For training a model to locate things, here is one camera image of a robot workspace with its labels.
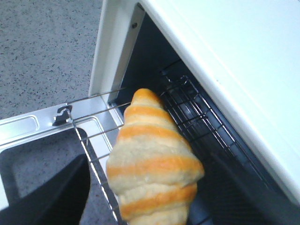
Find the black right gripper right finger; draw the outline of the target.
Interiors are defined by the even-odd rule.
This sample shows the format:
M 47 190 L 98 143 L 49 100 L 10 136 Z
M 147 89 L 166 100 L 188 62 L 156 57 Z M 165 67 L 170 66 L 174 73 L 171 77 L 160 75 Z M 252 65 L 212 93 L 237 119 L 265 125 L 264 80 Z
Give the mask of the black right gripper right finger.
M 228 159 L 202 159 L 189 225 L 298 225 L 300 208 Z

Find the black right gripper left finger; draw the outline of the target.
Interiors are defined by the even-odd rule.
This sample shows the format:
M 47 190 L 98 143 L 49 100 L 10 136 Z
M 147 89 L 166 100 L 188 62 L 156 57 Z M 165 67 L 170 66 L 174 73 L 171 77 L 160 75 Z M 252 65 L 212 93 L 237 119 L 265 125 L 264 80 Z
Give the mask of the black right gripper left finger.
M 90 192 L 87 157 L 77 156 L 59 173 L 0 212 L 2 225 L 78 225 Z

